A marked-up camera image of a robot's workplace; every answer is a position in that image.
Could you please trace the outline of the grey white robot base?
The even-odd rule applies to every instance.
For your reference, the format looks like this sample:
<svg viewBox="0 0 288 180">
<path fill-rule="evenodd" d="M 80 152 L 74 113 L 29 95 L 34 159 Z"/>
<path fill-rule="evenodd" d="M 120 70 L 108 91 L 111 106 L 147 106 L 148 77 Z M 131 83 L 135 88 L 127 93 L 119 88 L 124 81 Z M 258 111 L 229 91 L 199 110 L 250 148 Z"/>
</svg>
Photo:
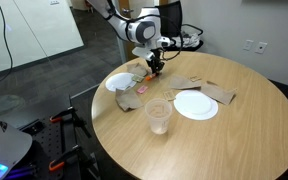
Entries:
<svg viewBox="0 0 288 180">
<path fill-rule="evenodd" d="M 32 137 L 0 119 L 0 180 L 27 154 Z"/>
</svg>

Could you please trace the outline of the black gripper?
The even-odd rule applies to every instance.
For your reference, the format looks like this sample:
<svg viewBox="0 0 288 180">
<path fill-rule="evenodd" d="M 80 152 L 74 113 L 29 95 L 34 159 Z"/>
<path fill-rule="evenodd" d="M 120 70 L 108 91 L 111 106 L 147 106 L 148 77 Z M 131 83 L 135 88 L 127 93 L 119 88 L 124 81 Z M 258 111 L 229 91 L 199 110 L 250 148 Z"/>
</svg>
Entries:
<svg viewBox="0 0 288 180">
<path fill-rule="evenodd" d="M 152 55 L 147 60 L 147 64 L 151 68 L 152 74 L 155 74 L 156 71 L 158 73 L 162 72 L 162 69 L 163 69 L 165 63 L 160 60 L 160 51 L 159 50 L 152 50 Z"/>
</svg>

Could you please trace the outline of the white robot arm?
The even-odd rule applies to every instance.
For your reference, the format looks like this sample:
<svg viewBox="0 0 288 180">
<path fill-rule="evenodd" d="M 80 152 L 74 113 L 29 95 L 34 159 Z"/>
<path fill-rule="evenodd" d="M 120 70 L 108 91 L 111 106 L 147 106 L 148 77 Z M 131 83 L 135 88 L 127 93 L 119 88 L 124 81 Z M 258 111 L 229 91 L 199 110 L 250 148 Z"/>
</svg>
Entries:
<svg viewBox="0 0 288 180">
<path fill-rule="evenodd" d="M 111 0 L 87 0 L 113 27 L 117 36 L 135 44 L 132 53 L 146 60 L 153 74 L 164 67 L 160 51 L 171 45 L 171 40 L 161 34 L 161 19 L 156 7 L 144 7 L 135 18 L 123 17 Z"/>
</svg>

